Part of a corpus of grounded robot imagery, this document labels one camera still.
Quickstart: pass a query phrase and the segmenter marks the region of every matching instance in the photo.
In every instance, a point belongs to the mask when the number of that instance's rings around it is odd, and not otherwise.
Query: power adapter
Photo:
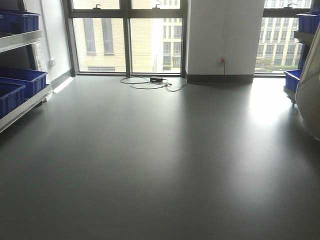
[[[162,84],[164,78],[161,76],[151,76],[150,77],[150,82],[151,83],[157,83],[157,84]]]

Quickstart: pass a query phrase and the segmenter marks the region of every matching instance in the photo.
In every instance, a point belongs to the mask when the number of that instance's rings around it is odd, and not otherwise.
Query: epoxy floor
[[[283,85],[77,76],[0,134],[0,239],[319,240],[320,143]]]

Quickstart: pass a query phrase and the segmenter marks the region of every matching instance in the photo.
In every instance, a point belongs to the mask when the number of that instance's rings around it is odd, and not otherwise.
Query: wall socket
[[[225,57],[225,56],[220,56],[219,58],[218,58],[218,63],[219,64],[223,64],[224,62],[226,62],[226,60],[227,60],[227,58]]]
[[[50,67],[54,67],[56,65],[56,59],[55,58],[51,58],[50,60],[49,60],[49,66]]]

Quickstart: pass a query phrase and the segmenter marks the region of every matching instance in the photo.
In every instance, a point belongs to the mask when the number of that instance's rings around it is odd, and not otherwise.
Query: baseboard
[[[202,74],[188,74],[186,76],[188,83],[241,83],[251,84],[254,80],[253,74],[234,74],[234,75],[202,75]]]
[[[61,76],[58,76],[56,79],[51,81],[51,86],[53,89],[58,87],[60,84],[62,84],[65,80],[67,80],[69,77],[71,77],[71,69],[66,71]]]

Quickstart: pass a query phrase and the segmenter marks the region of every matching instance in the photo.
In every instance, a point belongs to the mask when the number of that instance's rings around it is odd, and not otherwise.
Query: blue plastic bin
[[[0,119],[24,103],[24,85],[0,82]]]
[[[320,11],[297,14],[299,17],[299,31],[315,34],[320,23]]]
[[[23,94],[29,99],[46,87],[47,74],[30,69],[0,67],[0,82],[25,85]]]
[[[10,34],[23,34],[39,30],[39,13],[0,9],[0,31]]]
[[[285,86],[292,92],[297,91],[302,69],[285,71]]]

